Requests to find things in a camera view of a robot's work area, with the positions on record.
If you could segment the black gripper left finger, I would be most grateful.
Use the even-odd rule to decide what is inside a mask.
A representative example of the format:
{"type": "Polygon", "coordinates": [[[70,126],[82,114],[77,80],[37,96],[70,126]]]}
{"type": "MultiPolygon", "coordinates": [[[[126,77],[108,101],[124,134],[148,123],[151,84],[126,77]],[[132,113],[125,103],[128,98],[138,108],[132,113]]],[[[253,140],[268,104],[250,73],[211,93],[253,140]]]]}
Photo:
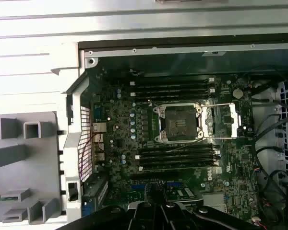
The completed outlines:
{"type": "Polygon", "coordinates": [[[107,206],[62,227],[63,230],[160,230],[161,184],[152,184],[146,201],[120,206],[107,206]]]}

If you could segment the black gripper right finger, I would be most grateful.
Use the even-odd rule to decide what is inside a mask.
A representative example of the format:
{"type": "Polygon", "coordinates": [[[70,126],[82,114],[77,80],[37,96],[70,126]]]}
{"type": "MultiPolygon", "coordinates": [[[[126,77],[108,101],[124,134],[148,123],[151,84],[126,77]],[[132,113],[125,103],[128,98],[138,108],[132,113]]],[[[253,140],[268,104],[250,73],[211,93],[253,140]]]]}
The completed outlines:
{"type": "Polygon", "coordinates": [[[169,230],[263,230],[264,226],[245,222],[208,206],[189,212],[167,199],[167,186],[161,187],[161,210],[169,230]]]}

